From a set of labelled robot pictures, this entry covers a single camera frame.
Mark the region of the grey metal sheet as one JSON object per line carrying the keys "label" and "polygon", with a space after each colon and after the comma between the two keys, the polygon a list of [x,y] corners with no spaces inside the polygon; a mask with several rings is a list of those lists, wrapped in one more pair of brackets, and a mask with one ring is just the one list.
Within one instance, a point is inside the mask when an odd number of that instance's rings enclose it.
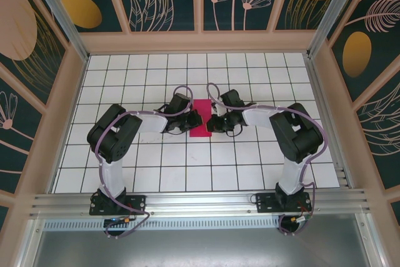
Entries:
{"label": "grey metal sheet", "polygon": [[274,229],[45,232],[34,267],[370,267],[358,237],[287,237]]}

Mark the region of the long aluminium mounting rail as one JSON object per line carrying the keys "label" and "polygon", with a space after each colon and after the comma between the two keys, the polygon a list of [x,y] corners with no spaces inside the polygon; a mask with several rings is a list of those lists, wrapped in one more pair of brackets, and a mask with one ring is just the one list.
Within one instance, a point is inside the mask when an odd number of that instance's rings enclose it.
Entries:
{"label": "long aluminium mounting rail", "polygon": [[[253,216],[254,191],[148,193],[146,211],[154,217]],[[39,194],[28,214],[33,218],[88,218],[90,193]],[[315,214],[368,213],[371,205],[361,189],[317,189]]]}

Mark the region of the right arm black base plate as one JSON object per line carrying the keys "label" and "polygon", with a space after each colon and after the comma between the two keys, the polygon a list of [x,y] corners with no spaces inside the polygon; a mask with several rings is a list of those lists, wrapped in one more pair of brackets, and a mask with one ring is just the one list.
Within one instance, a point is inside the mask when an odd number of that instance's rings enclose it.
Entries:
{"label": "right arm black base plate", "polygon": [[256,207],[258,213],[300,213],[304,208],[312,210],[310,196],[307,192],[294,195],[278,196],[276,193],[257,193]]}

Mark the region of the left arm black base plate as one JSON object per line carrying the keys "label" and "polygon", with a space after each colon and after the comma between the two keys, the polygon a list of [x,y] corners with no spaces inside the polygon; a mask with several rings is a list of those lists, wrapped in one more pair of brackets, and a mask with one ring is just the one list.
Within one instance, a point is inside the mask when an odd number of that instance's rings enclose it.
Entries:
{"label": "left arm black base plate", "polygon": [[[132,196],[121,196],[117,200],[123,205],[140,210],[138,215],[144,214],[146,208],[146,197],[143,195],[132,195]],[[116,204],[113,200],[103,194],[96,194],[91,196],[91,204],[89,207],[90,216],[122,216],[136,214],[130,212],[130,210],[121,207]]]}

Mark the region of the aluminium side rail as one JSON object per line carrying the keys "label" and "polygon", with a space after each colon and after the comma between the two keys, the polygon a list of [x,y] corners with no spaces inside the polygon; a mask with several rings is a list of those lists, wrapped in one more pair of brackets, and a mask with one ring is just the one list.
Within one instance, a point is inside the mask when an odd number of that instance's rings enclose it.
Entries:
{"label": "aluminium side rail", "polygon": [[355,189],[353,178],[349,170],[344,151],[339,141],[338,132],[329,107],[326,93],[324,92],[322,81],[315,68],[314,61],[307,54],[303,54],[304,63],[311,83],[312,91],[316,100],[322,126],[327,134],[329,152],[331,153],[332,163],[337,173],[342,172],[343,176],[338,176],[341,186]]}

